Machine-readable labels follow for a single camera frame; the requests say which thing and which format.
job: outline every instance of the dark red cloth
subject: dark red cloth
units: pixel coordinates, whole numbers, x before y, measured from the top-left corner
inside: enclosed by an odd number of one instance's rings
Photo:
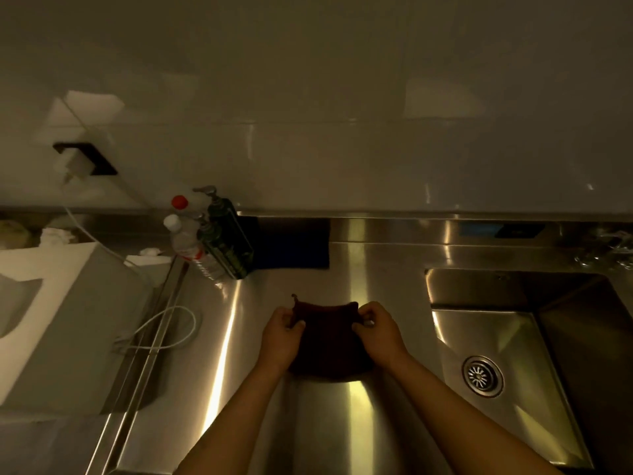
[[[329,380],[352,379],[369,371],[374,363],[352,323],[363,323],[355,301],[340,306],[320,306],[294,297],[294,322],[305,320],[299,352],[290,365],[295,375]]]

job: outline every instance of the white bottle cap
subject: white bottle cap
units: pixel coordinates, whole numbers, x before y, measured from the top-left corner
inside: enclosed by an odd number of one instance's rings
[[[182,222],[178,215],[167,215],[163,220],[163,225],[172,233],[182,230]]]

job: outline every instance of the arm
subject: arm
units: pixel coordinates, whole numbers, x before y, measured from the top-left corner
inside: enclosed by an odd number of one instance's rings
[[[288,328],[292,310],[278,308],[264,328],[259,358],[174,475],[241,475],[248,470],[270,397],[299,349],[305,322]]]
[[[456,474],[560,474],[409,355],[398,325],[380,303],[358,312],[374,326],[352,329],[375,363],[400,384]]]

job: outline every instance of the red bottle cap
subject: red bottle cap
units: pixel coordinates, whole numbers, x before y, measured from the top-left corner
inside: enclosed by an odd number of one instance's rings
[[[189,200],[183,197],[183,195],[176,195],[171,199],[171,206],[176,210],[184,210],[189,206]]]

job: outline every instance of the water bottle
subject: water bottle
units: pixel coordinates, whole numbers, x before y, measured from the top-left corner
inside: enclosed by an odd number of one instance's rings
[[[176,254],[194,265],[203,276],[218,280],[225,271],[214,257],[204,252],[197,239],[198,223],[178,215],[165,216],[163,225],[171,232],[171,247]]]

